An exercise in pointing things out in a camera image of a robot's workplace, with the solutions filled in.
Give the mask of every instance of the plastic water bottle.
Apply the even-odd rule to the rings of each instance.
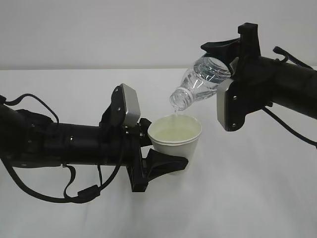
[[[181,85],[170,96],[170,103],[175,111],[183,111],[194,102],[216,94],[217,86],[230,77],[223,62],[203,56],[186,71]]]

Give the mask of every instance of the robotic arm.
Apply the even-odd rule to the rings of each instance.
[[[29,112],[14,111],[7,106],[18,104],[30,96],[41,102],[56,118]],[[125,166],[133,192],[144,192],[149,181],[174,171],[185,169],[188,160],[150,149],[146,158],[141,147],[151,145],[148,128],[151,122],[140,119],[140,108],[135,90],[125,84],[115,88],[111,105],[104,112],[99,126],[59,123],[57,115],[39,98],[25,94],[12,102],[0,97],[0,159],[16,184],[29,195],[55,203],[85,203],[100,195],[114,179],[120,166]],[[115,166],[109,179],[70,197],[66,189],[75,179],[76,165]],[[13,167],[69,168],[71,180],[64,191],[64,198],[53,198],[28,188]]]
[[[309,144],[313,142],[283,123],[266,106],[280,104],[317,119],[317,72],[279,47],[274,52],[283,60],[261,56],[258,26],[245,23],[238,28],[240,38],[202,45],[206,56],[221,60],[230,70],[231,78],[217,88],[217,117],[227,131],[240,129],[249,113],[264,110],[282,126]],[[27,110],[14,111],[7,106],[18,104],[31,96],[55,116],[49,117]],[[120,166],[125,166],[133,192],[144,192],[148,182],[167,173],[185,169],[188,161],[150,150],[143,158],[141,147],[151,145],[147,119],[140,119],[136,92],[125,84],[115,88],[111,105],[99,126],[59,123],[57,115],[31,94],[8,102],[0,96],[0,159],[16,184],[29,195],[56,203],[85,203],[100,195],[113,180]],[[115,166],[109,179],[70,197],[66,189],[75,179],[71,164]],[[64,198],[52,198],[28,188],[13,167],[69,168],[71,180]]]
[[[273,116],[265,108],[273,103],[317,119],[317,71],[279,47],[273,51],[283,60],[262,57],[256,24],[245,23],[238,33],[240,38],[202,45],[231,72],[217,88],[217,117],[224,129],[240,129],[247,114],[261,109]]]

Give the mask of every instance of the cup rim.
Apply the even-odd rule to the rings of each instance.
[[[159,144],[159,145],[166,145],[166,146],[185,145],[185,144],[189,144],[189,143],[191,143],[191,142],[197,140],[198,137],[202,134],[202,132],[203,132],[203,125],[201,124],[201,122],[200,122],[199,120],[197,120],[195,117],[191,117],[191,116],[189,116],[189,115],[180,115],[180,116],[185,116],[185,117],[188,117],[188,118],[192,118],[192,119],[194,119],[194,120],[199,124],[199,126],[200,126],[200,131],[199,131],[199,133],[198,133],[196,136],[194,136],[194,137],[192,137],[192,138],[189,138],[189,139],[186,139],[186,140],[180,140],[180,141],[169,141],[169,140],[156,140],[156,139],[154,139],[154,138],[149,134],[149,130],[150,130],[151,126],[152,126],[155,122],[157,122],[158,120],[163,119],[163,118],[166,118],[166,117],[170,117],[170,116],[172,116],[172,115],[173,115],[173,114],[170,114],[170,115],[164,116],[164,117],[162,117],[162,118],[159,118],[159,119],[157,119],[156,121],[154,121],[154,122],[149,126],[149,128],[148,128],[148,136],[149,136],[149,138],[150,138],[151,140],[153,140],[155,143],[157,143],[157,144]]]

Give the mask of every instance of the paper cup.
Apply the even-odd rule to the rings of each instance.
[[[185,157],[189,162],[186,169],[190,165],[201,133],[201,123],[187,115],[160,118],[148,129],[154,149],[167,155]]]

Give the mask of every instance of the white table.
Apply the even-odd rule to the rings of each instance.
[[[0,71],[0,94],[34,93],[61,122],[98,125],[116,85],[138,93],[142,117],[172,113],[169,95],[184,69]],[[52,117],[33,99],[18,107]],[[317,121],[273,110],[317,140]],[[314,238],[317,237],[317,150],[264,112],[237,132],[216,119],[216,98],[187,114],[203,124],[194,161],[182,176],[165,175],[145,193],[131,193],[125,168],[100,197],[85,204],[50,204],[24,194],[0,165],[1,238]],[[98,183],[95,166],[77,166],[70,194]],[[113,167],[103,167],[104,178]],[[69,171],[16,169],[31,188],[62,196]]]

